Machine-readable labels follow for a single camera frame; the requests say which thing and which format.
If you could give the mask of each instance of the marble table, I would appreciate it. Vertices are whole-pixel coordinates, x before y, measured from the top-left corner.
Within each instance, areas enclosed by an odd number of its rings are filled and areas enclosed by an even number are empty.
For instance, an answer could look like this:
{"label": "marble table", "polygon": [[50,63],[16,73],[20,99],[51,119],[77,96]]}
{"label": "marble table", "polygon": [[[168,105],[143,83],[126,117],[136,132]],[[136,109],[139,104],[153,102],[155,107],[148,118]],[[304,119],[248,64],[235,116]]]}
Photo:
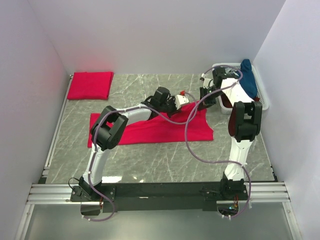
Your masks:
{"label": "marble table", "polygon": [[[105,106],[134,106],[166,87],[175,95],[186,90],[198,99],[199,74],[116,74],[108,100],[67,100],[57,134],[56,146],[47,176],[47,184],[66,184],[86,170],[91,149],[87,148],[91,113]],[[214,130],[214,141],[191,142],[196,154],[206,160],[228,160],[231,138],[228,115],[220,112],[219,103],[210,107],[206,119]],[[220,181],[226,164],[207,164],[196,160],[184,142],[121,145],[112,150],[103,175],[107,181],[200,182]],[[273,181],[273,171],[261,135],[254,140],[247,157],[247,170],[253,181]]]}

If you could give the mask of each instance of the blue cloth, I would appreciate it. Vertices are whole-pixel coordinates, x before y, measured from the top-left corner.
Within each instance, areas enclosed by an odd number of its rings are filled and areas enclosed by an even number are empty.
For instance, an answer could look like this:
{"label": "blue cloth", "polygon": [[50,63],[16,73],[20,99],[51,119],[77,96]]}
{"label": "blue cloth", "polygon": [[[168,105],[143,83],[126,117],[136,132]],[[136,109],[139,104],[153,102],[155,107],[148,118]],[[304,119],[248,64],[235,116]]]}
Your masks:
{"label": "blue cloth", "polygon": [[244,59],[241,63],[241,72],[243,77],[240,80],[240,85],[250,98],[255,98],[258,93],[254,74],[252,73],[251,62],[249,59]]}

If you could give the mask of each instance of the wall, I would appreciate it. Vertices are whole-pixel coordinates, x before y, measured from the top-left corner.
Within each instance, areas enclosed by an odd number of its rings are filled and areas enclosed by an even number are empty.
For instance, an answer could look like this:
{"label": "wall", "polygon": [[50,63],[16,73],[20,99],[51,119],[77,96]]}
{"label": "wall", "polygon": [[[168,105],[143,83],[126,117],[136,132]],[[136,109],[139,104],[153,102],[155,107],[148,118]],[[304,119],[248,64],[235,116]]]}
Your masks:
{"label": "wall", "polygon": [[202,73],[254,59],[285,0],[29,0],[68,73]]}
{"label": "wall", "polygon": [[14,239],[41,176],[67,75],[26,0],[0,7],[0,239]]}
{"label": "wall", "polygon": [[254,64],[270,98],[262,125],[305,240],[319,239],[320,2],[287,0]]}

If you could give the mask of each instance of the plastic basket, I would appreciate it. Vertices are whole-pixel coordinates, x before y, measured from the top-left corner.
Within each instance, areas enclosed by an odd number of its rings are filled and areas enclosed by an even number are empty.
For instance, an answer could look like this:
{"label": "plastic basket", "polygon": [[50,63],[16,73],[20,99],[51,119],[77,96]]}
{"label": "plastic basket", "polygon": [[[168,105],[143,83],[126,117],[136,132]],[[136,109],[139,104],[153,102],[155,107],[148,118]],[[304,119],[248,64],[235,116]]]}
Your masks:
{"label": "plastic basket", "polygon": [[[218,66],[218,65],[229,65],[229,66],[232,66],[236,69],[240,69],[240,63],[216,63],[216,64],[213,64],[212,67],[215,67],[215,66]],[[269,101],[268,101],[268,98],[267,98],[267,94],[266,94],[266,91],[265,91],[265,88],[260,80],[260,77],[257,73],[257,70],[255,68],[255,66],[251,65],[252,66],[252,73],[253,73],[253,76],[254,76],[254,80],[255,80],[255,84],[256,84],[256,87],[257,87],[257,96],[258,98],[260,98],[260,103],[262,103],[262,111],[265,111],[269,108]],[[231,111],[232,111],[232,108],[227,108],[224,106],[224,104],[222,103],[222,99],[221,99],[221,96],[218,97],[219,99],[219,103],[220,103],[220,106],[221,106],[221,112],[222,114],[226,114],[226,115],[230,115],[231,114]]]}

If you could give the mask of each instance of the red fabric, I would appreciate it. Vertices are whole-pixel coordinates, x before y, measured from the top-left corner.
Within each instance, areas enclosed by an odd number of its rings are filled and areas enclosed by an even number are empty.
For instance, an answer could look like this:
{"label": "red fabric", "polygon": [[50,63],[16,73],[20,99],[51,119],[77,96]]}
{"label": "red fabric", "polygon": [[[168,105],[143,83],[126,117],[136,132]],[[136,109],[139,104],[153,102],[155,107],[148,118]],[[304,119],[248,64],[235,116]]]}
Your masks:
{"label": "red fabric", "polygon": [[108,72],[75,72],[67,99],[101,99],[109,96],[114,73]]}
{"label": "red fabric", "polygon": [[[228,97],[227,97],[225,94],[222,94],[222,95],[221,95],[221,100],[222,100],[223,106],[225,106],[225,107],[228,108],[228,109],[232,109],[231,102],[229,101]],[[255,102],[259,102],[259,101],[260,101],[260,98],[256,96],[253,100],[254,100]]]}
{"label": "red fabric", "polygon": [[[185,122],[195,106],[190,103],[183,106],[181,112],[176,113],[170,119],[175,122]],[[195,118],[188,125],[189,141],[212,141],[214,131],[208,126],[206,120],[206,109],[198,111]],[[90,128],[97,121],[100,113],[91,113]],[[91,134],[89,133],[88,148],[91,148]],[[167,122],[162,117],[157,116],[148,121],[139,121],[128,125],[119,145],[129,144],[155,144],[155,143],[173,143],[185,141],[185,125],[177,125]]]}

